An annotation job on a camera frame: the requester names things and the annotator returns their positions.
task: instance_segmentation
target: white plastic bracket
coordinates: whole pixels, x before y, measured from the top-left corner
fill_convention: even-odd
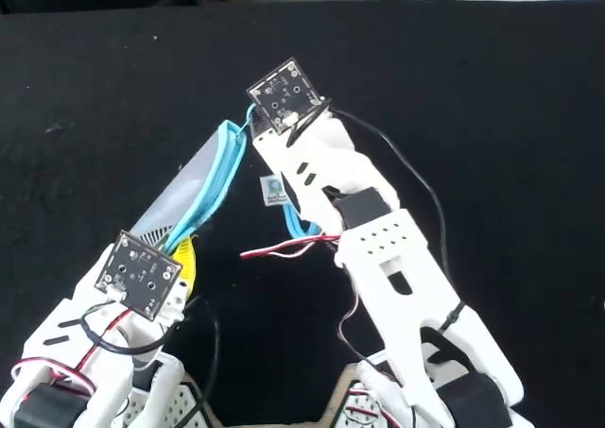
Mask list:
[[[406,401],[430,423],[454,428],[454,421],[424,369],[420,329],[438,329],[459,297],[426,247],[426,239],[405,209],[345,231],[336,263],[354,285],[385,343],[390,367],[406,388]],[[395,290],[390,276],[401,272],[410,294]],[[444,336],[464,351],[475,368],[493,378],[508,406],[523,398],[523,386],[491,334],[470,307]]]

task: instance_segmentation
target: cable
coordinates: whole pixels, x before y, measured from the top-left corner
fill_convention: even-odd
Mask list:
[[[292,239],[320,234],[320,227],[313,222],[309,222],[307,229],[303,230],[299,215],[291,204],[284,204],[282,208],[284,210],[285,225]]]
[[[119,324],[119,322],[124,319],[128,314],[131,313],[131,309],[129,310],[125,310],[124,312],[122,312],[120,315],[118,315],[111,323],[109,326],[107,326],[107,329],[105,329],[105,331],[103,332],[103,335],[105,335],[108,331],[110,331],[111,329],[113,329],[115,326],[117,326]],[[82,371],[84,369],[84,367],[86,366],[86,364],[88,363],[88,361],[90,360],[90,358],[93,356],[93,354],[95,353],[95,351],[98,349],[98,345],[93,345],[88,352],[86,353],[86,355],[84,357],[82,357],[82,360],[79,361],[78,366],[76,367],[76,369],[78,371]]]
[[[21,371],[23,365],[34,362],[43,364],[46,367],[51,368],[52,370],[62,375],[65,375],[66,377],[72,380],[72,383],[84,387],[91,396],[96,391],[95,383],[93,383],[93,381],[91,381],[83,373],[79,372],[74,368],[68,367],[65,364],[62,364],[61,362],[58,362],[54,359],[49,359],[47,357],[27,357],[27,359],[21,359],[10,370],[10,376],[12,377],[13,381],[16,380],[19,376],[19,372]]]
[[[287,260],[291,260],[293,258],[299,258],[299,257],[303,256],[315,244],[316,244],[315,242],[309,242],[306,246],[301,247],[300,250],[295,251],[294,253],[280,253],[278,251],[272,251],[272,252],[268,253],[268,255],[277,256],[278,258],[285,258]]]
[[[357,359],[363,360],[368,365],[370,365],[370,367],[374,368],[375,371],[377,371],[380,374],[382,374],[383,376],[387,377],[390,381],[397,381],[393,376],[389,375],[385,371],[378,368],[376,366],[376,364],[374,362],[372,362],[368,357],[366,357],[361,352],[356,350],[354,348],[354,346],[351,344],[351,342],[344,335],[344,332],[342,332],[342,325],[344,324],[344,321],[346,321],[347,319],[352,317],[355,314],[355,312],[357,311],[357,308],[359,307],[359,293],[357,292],[357,288],[355,288],[355,284],[353,282],[353,279],[349,275],[349,273],[347,273],[347,276],[349,277],[349,282],[351,284],[351,290],[353,291],[354,303],[353,303],[353,306],[349,309],[349,311],[347,313],[345,313],[345,315],[340,319],[340,322],[338,323],[338,327],[337,327],[337,337],[340,341],[342,341],[349,348],[349,350],[351,350],[351,352],[357,357]]]
[[[121,409],[120,411],[118,411],[118,413],[115,415],[114,419],[117,419],[122,414],[124,414],[126,412],[126,410],[129,408],[129,404],[130,404],[130,398],[126,397],[126,400],[124,401],[124,409]]]
[[[84,315],[82,315],[82,317],[79,319],[79,324],[80,324],[80,326],[82,326],[82,330],[84,331],[84,333],[86,334],[88,339],[91,340],[94,345],[98,346],[99,348],[101,348],[105,351],[113,352],[115,354],[141,355],[141,354],[146,354],[148,352],[155,351],[158,348],[162,347],[166,343],[166,341],[168,341],[168,338],[174,333],[174,331],[176,331],[182,324],[181,321],[175,322],[168,328],[168,330],[164,333],[164,335],[162,335],[160,338],[158,338],[157,340],[155,340],[147,345],[137,346],[137,347],[133,347],[133,348],[117,346],[117,345],[114,345],[113,343],[110,343],[110,342],[104,340],[102,335],[99,335],[96,332],[94,332],[91,329],[91,327],[89,326],[88,322],[86,322],[86,317],[88,315],[96,312],[97,310],[100,310],[102,307],[104,307],[110,303],[113,303],[113,300],[111,300],[109,302],[99,303],[98,305],[94,305],[93,307],[89,308],[86,312],[84,312]]]
[[[339,239],[340,236],[329,236],[325,234],[318,234],[315,236],[306,236],[299,239],[290,239],[289,241],[284,241],[275,246],[265,247],[265,248],[256,248],[254,250],[243,251],[239,254],[239,257],[243,260],[247,258],[254,258],[256,256],[268,255],[271,252],[280,250],[281,248],[286,248],[290,246],[298,246],[299,244],[308,244],[309,242],[331,242]]]
[[[447,231],[445,228],[445,214],[443,213],[443,208],[441,206],[439,197],[437,197],[437,194],[435,193],[433,188],[423,178],[423,176],[418,172],[418,170],[416,170],[416,168],[412,166],[412,164],[407,160],[406,156],[404,156],[404,154],[399,150],[395,143],[392,142],[392,140],[387,136],[386,133],[384,133],[376,126],[373,126],[372,124],[368,123],[367,121],[358,118],[354,114],[334,108],[332,108],[332,111],[336,114],[339,114],[340,116],[344,116],[345,118],[351,119],[365,130],[368,130],[374,135],[378,135],[380,138],[382,138],[387,143],[387,145],[389,145],[390,149],[395,153],[401,163],[407,168],[407,170],[409,170],[412,175],[416,177],[416,179],[424,186],[426,191],[429,193],[429,195],[433,199],[433,203],[435,203],[435,207],[437,208],[437,215],[439,217],[441,266],[443,267],[443,274],[445,274],[445,278],[450,282],[450,284],[452,284],[450,265],[447,258]]]
[[[220,354],[220,326],[218,324],[218,319],[210,308],[208,300],[204,299],[204,303],[206,305],[208,315],[210,315],[210,318],[212,319],[215,328],[215,352],[213,354],[212,365],[210,366],[210,371],[208,373],[208,382],[206,383],[206,387],[203,389],[199,401],[189,410],[187,414],[185,414],[181,421],[177,423],[173,428],[184,428],[185,426],[187,426],[189,420],[191,420],[198,413],[204,403],[208,401],[216,383],[216,375],[218,373],[218,357]]]
[[[407,160],[406,156],[404,156],[404,154],[399,150],[399,148],[395,145],[395,143],[392,142],[392,140],[387,136],[386,133],[384,133],[382,130],[380,130],[376,126],[373,126],[372,124],[368,123],[367,121],[364,121],[363,119],[358,118],[354,114],[348,113],[346,111],[334,109],[334,108],[332,108],[332,112],[339,114],[341,116],[344,116],[345,118],[349,118],[349,119],[353,120],[354,122],[356,122],[359,126],[364,128],[365,130],[368,130],[371,133],[378,135],[380,138],[382,138],[387,143],[387,145],[389,145],[390,149],[395,153],[395,155],[401,161],[401,163],[410,171],[410,173],[412,173],[416,177],[416,179],[424,186],[424,188],[429,193],[431,198],[433,198],[433,202],[435,203],[435,208],[437,209],[437,215],[439,217],[441,267],[443,270],[443,275],[445,275],[445,278],[452,285],[452,287],[456,288],[454,286],[454,283],[452,282],[452,275],[450,272],[449,260],[447,258],[447,230],[445,228],[445,214],[443,213],[443,207],[441,206],[439,197],[437,197],[437,194],[435,193],[433,188],[423,178],[423,176],[418,172],[418,170],[416,170],[416,168],[414,168],[412,166],[412,164]],[[460,300],[458,302],[458,305],[456,306],[456,308],[454,308],[454,310],[452,310],[449,313],[446,320],[439,327],[439,332],[441,334],[443,334],[452,324],[454,324],[456,321],[458,321],[460,313],[462,312],[464,307],[466,307],[466,304],[464,303],[464,301]]]

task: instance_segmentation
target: table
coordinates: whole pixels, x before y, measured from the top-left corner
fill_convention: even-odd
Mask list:
[[[343,110],[383,128],[432,183],[458,291],[526,387],[538,426],[597,418],[603,363],[605,3],[338,3],[9,16],[0,21],[3,388],[21,345],[129,228],[245,89],[295,56]],[[350,126],[429,241],[428,195]],[[220,317],[211,399],[227,424],[318,419],[344,365],[352,303],[327,249],[240,262],[285,238],[253,152],[199,233],[199,284]],[[365,313],[347,327],[381,348]],[[203,385],[203,310],[173,338]]]

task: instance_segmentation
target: wire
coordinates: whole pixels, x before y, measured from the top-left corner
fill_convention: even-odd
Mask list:
[[[108,331],[110,331],[111,329],[113,329],[115,326],[117,326],[119,324],[119,322],[124,319],[127,315],[129,315],[131,313],[131,309],[125,310],[124,312],[122,312],[120,315],[118,315],[110,324],[109,326],[107,326],[107,329],[105,329],[105,331],[103,332],[103,335],[105,335]],[[98,349],[98,345],[94,344],[86,353],[86,355],[84,357],[82,357],[82,360],[79,361],[78,366],[76,367],[76,369],[78,371],[82,371],[82,369],[86,366],[87,362],[91,359],[91,357],[93,356],[93,354],[96,352],[96,350]]]
[[[349,350],[351,350],[351,352],[357,357],[357,359],[363,360],[368,365],[370,365],[370,367],[374,368],[375,371],[377,371],[378,373],[387,377],[390,381],[396,382],[397,380],[393,376],[389,375],[382,369],[378,368],[372,360],[370,360],[368,357],[366,357],[361,352],[356,350],[354,348],[354,346],[351,344],[351,342],[344,335],[344,332],[342,331],[342,325],[344,324],[344,322],[347,319],[349,319],[350,317],[352,317],[355,314],[355,312],[357,311],[357,308],[359,308],[359,293],[357,292],[357,288],[355,288],[353,278],[351,278],[351,276],[349,275],[348,272],[347,272],[347,276],[349,277],[349,283],[351,284],[351,290],[353,291],[354,303],[353,303],[353,306],[349,309],[349,311],[347,313],[345,313],[345,315],[340,319],[340,322],[338,323],[338,326],[337,326],[337,337],[340,341],[342,341],[349,348]]]
[[[91,329],[91,327],[89,326],[88,322],[86,322],[86,317],[88,315],[96,312],[97,310],[100,310],[102,307],[104,307],[105,305],[108,305],[110,303],[113,303],[113,300],[111,300],[109,302],[99,303],[98,305],[95,305],[95,306],[89,308],[86,312],[84,312],[84,315],[82,315],[82,317],[79,319],[79,324],[80,324],[80,326],[82,326],[82,330],[84,331],[84,333],[86,334],[88,339],[91,340],[94,345],[98,346],[99,348],[101,348],[105,351],[113,352],[115,354],[141,355],[141,354],[146,354],[148,352],[155,351],[158,348],[162,347],[166,343],[166,341],[168,341],[168,338],[174,333],[174,331],[176,331],[182,324],[181,321],[175,322],[168,328],[168,330],[160,338],[158,338],[157,340],[155,340],[147,345],[137,346],[137,347],[133,347],[133,348],[117,346],[117,345],[114,345],[113,343],[110,343],[110,342],[104,340],[102,335],[99,335],[96,332],[94,332]]]
[[[397,421],[397,419],[387,409],[385,409],[382,406],[382,404],[379,401],[377,401],[368,390],[364,390],[361,388],[351,388],[351,389],[349,389],[348,394],[349,395],[365,395],[365,396],[372,398],[372,400],[380,408],[380,413],[382,414],[382,416],[395,428],[401,428],[401,423],[399,423]],[[416,428],[416,408],[414,406],[411,406],[411,411],[412,411],[412,428]]]
[[[54,359],[49,359],[47,357],[28,357],[27,359],[21,359],[10,370],[10,376],[12,377],[13,381],[15,381],[19,376],[19,372],[21,371],[22,366],[31,363],[39,363],[48,368],[51,368],[53,371],[65,375],[66,377],[72,380],[73,384],[81,385],[82,387],[84,387],[91,396],[96,391],[95,383],[93,383],[93,381],[91,381],[83,373],[79,372],[77,369],[68,367],[65,364],[62,364],[61,362],[58,362]]]
[[[120,411],[118,411],[118,413],[115,415],[114,419],[117,419],[122,414],[124,414],[126,412],[126,410],[129,408],[129,404],[130,404],[130,398],[126,397],[126,400],[124,401],[124,409],[121,409]]]
[[[441,266],[443,268],[443,274],[445,274],[445,278],[452,284],[451,281],[451,273],[450,273],[450,265],[447,258],[447,230],[445,228],[445,214],[443,213],[443,208],[441,206],[441,202],[437,194],[433,190],[433,188],[429,185],[429,183],[423,178],[423,176],[412,166],[412,164],[407,160],[406,156],[399,150],[399,148],[395,145],[394,142],[384,133],[382,130],[373,126],[372,124],[364,121],[363,119],[358,118],[354,114],[348,113],[346,111],[338,110],[332,108],[332,111],[340,116],[344,116],[354,122],[356,122],[359,126],[364,128],[365,130],[370,131],[371,133],[378,135],[382,138],[387,145],[389,145],[390,149],[395,153],[397,158],[401,161],[401,163],[409,170],[409,172],[416,177],[416,179],[424,186],[426,191],[429,193],[431,198],[433,199],[433,203],[435,203],[435,208],[437,209],[437,215],[439,217],[439,228],[440,228],[440,247],[441,247]]]
[[[243,260],[248,258],[254,258],[256,256],[268,255],[271,252],[280,250],[282,248],[290,247],[290,246],[298,246],[300,244],[308,244],[309,242],[331,242],[339,239],[340,236],[329,236],[325,234],[318,234],[314,236],[306,236],[301,237],[299,239],[290,239],[289,241],[284,241],[275,246],[265,247],[265,248],[256,248],[254,250],[243,251],[239,254],[239,257]]]
[[[312,248],[316,243],[309,242],[306,246],[301,247],[300,250],[295,251],[294,253],[280,253],[278,251],[272,251],[268,253],[271,256],[277,256],[278,258],[286,258],[287,260],[291,260],[293,258],[299,258],[303,256],[310,248]]]
[[[299,215],[294,209],[294,206],[291,204],[284,204],[282,205],[282,208],[284,210],[285,226],[287,227],[290,236],[292,236],[292,239],[300,239],[302,237],[320,234],[320,227],[313,222],[309,222],[307,229],[303,230],[301,220],[299,219]]]
[[[359,414],[363,414],[364,416],[378,418],[378,414],[376,414],[375,412],[369,411],[368,409],[364,409],[363,407],[347,406],[347,407],[345,407],[345,410],[351,411],[351,412],[357,412]]]
[[[204,403],[208,401],[210,395],[212,395],[212,391],[216,383],[216,375],[218,373],[218,357],[220,354],[220,325],[218,324],[218,319],[216,318],[216,315],[210,308],[208,300],[204,299],[204,303],[206,305],[206,311],[212,319],[213,326],[215,328],[215,352],[213,354],[212,365],[210,366],[210,371],[208,373],[208,382],[206,383],[206,387],[203,389],[199,401],[189,410],[187,414],[184,415],[181,421],[179,421],[179,423],[177,423],[173,428],[184,428],[185,426],[187,426],[189,420],[191,420],[198,413]]]

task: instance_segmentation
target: black cable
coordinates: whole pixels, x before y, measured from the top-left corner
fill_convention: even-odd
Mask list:
[[[449,265],[449,261],[447,258],[447,230],[445,228],[445,214],[443,213],[443,207],[441,206],[439,197],[437,197],[437,194],[435,193],[433,188],[428,184],[428,182],[423,178],[423,176],[418,172],[418,170],[416,170],[416,168],[414,168],[412,166],[412,164],[407,160],[406,156],[404,156],[404,154],[399,150],[399,148],[395,145],[395,143],[392,142],[392,140],[382,130],[380,130],[376,126],[373,126],[372,124],[368,123],[367,121],[364,121],[363,119],[358,118],[354,114],[348,113],[346,111],[338,110],[335,108],[332,108],[331,110],[332,110],[332,112],[339,114],[340,116],[344,116],[345,118],[351,119],[352,121],[356,122],[359,126],[364,128],[365,130],[368,130],[371,133],[378,135],[380,138],[382,138],[387,143],[387,145],[389,145],[389,147],[395,153],[395,155],[399,158],[401,163],[416,177],[416,179],[424,186],[426,191],[430,194],[431,198],[433,198],[433,202],[435,203],[435,208],[437,209],[437,215],[439,217],[441,267],[443,270],[443,275],[445,275],[445,278],[447,279],[447,281],[452,285],[452,287],[455,287],[454,283],[452,282],[452,276],[450,273],[450,265]],[[445,321],[443,322],[441,327],[439,327],[439,332],[441,334],[443,334],[452,324],[454,324],[458,320],[460,313],[462,312],[462,309],[464,309],[465,306],[466,306],[466,304],[462,300],[460,300],[460,302],[458,303],[456,308],[454,308],[454,310],[452,310],[449,313],[449,315],[447,316],[447,318],[445,319]]]
[[[435,207],[437,208],[437,215],[439,217],[439,228],[440,228],[440,245],[441,245],[441,266],[443,267],[443,274],[445,274],[445,278],[452,284],[451,276],[450,276],[450,265],[447,258],[447,231],[445,229],[445,214],[443,213],[443,208],[441,206],[441,202],[437,194],[433,190],[433,188],[429,185],[429,183],[423,178],[423,176],[412,166],[412,164],[407,160],[406,156],[399,150],[399,148],[395,145],[394,142],[385,134],[382,130],[373,126],[372,124],[364,121],[363,119],[358,118],[354,114],[348,113],[346,111],[338,110],[335,108],[330,109],[336,114],[340,116],[344,116],[345,118],[351,119],[355,121],[359,126],[364,128],[365,130],[370,131],[371,133],[378,135],[382,138],[387,145],[391,148],[391,150],[395,153],[397,158],[401,161],[401,163],[411,172],[412,175],[416,177],[416,179],[424,186],[426,191],[429,193],[431,198],[433,199],[433,203],[435,203]]]
[[[102,307],[109,305],[111,303],[114,303],[114,301],[111,300],[109,302],[99,303],[98,305],[92,306],[91,308],[86,310],[86,312],[84,312],[84,315],[82,315],[82,317],[79,319],[79,324],[82,327],[82,330],[84,331],[84,333],[86,334],[88,339],[91,340],[94,345],[97,345],[102,350],[113,352],[115,354],[141,355],[141,354],[155,351],[158,348],[160,348],[161,346],[163,346],[168,341],[168,338],[172,335],[172,333],[174,333],[174,331],[176,331],[182,324],[180,321],[175,322],[168,328],[168,330],[160,338],[158,338],[157,340],[155,340],[147,345],[137,346],[137,347],[133,347],[133,348],[117,346],[117,345],[114,345],[113,343],[110,343],[109,341],[104,340],[103,337],[101,335],[97,334],[95,331],[93,331],[91,329],[91,326],[88,324],[88,322],[86,322],[86,317],[88,315],[91,315],[92,313],[96,312],[97,310],[100,310]]]
[[[206,387],[203,389],[201,398],[199,401],[185,414],[185,416],[181,419],[179,423],[177,423],[173,428],[184,428],[187,426],[187,423],[198,413],[198,411],[202,408],[205,402],[208,401],[210,395],[212,394],[213,388],[216,383],[216,375],[218,373],[218,357],[220,354],[220,326],[218,324],[218,319],[210,308],[210,304],[208,300],[204,299],[204,303],[206,305],[206,310],[208,311],[208,315],[212,319],[213,325],[215,327],[215,353],[212,358],[212,365],[210,366],[210,372],[208,373],[208,381],[206,383]]]
[[[304,118],[302,126],[295,127],[285,141],[285,147],[291,147],[296,141],[301,138],[303,132],[311,126],[320,115],[330,107],[331,99],[325,99],[318,109],[315,109],[307,118]]]

